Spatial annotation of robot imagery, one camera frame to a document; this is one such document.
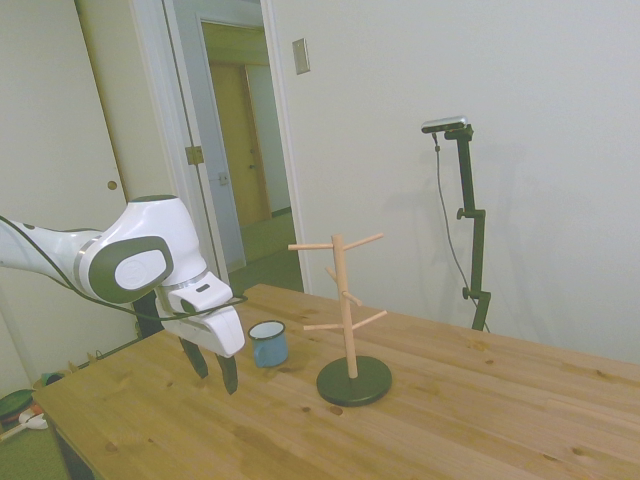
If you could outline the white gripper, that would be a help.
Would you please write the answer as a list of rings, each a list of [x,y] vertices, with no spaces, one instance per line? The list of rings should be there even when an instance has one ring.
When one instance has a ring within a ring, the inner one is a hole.
[[[180,337],[182,348],[201,379],[206,378],[209,371],[199,346],[216,353],[227,393],[233,395],[237,391],[238,373],[234,355],[244,347],[245,337],[233,307],[182,320],[165,320],[164,328]]]

